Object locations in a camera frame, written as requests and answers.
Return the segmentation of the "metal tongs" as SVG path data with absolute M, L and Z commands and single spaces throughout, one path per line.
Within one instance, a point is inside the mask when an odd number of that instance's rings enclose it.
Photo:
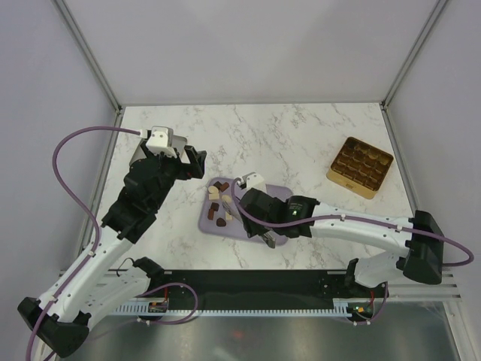
M 232 206 L 230 206 L 229 202 L 222 200 L 222 206 L 230 216 L 236 219 L 242 226 L 244 225 L 241 216 L 235 209 L 233 209 Z M 247 239 L 250 241 L 254 241 L 254 240 L 263 241 L 269 248 L 276 247 L 276 238 L 269 232 L 263 235 L 254 235 L 254 236 L 248 236 L 247 231 L 245 229 L 244 229 L 244 232 L 246 233 Z

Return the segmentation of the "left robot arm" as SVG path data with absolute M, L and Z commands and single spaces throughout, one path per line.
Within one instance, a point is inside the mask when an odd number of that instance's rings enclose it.
M 94 227 L 90 243 L 46 292 L 18 305 L 32 337 L 42 340 L 54 355 L 72 355 L 124 302 L 163 291 L 163 269 L 147 257 L 136 259 L 106 287 L 96 286 L 156 221 L 174 183 L 203 178 L 207 153 L 186 145 L 183 152 L 189 161 L 184 163 L 176 148 L 155 151 L 142 143 L 139 150 L 143 156 L 130 164 L 117 200 L 102 220 L 90 217 Z

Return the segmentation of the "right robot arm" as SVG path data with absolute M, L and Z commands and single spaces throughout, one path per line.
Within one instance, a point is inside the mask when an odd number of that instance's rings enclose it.
M 343 287 L 362 296 L 381 283 L 405 277 L 420 284 L 442 281 L 443 233 L 425 211 L 413 217 L 380 217 L 321 203 L 305 196 L 285 201 L 257 189 L 236 202 L 248 236 L 274 232 L 287 238 L 334 238 L 381 249 L 349 262 Z

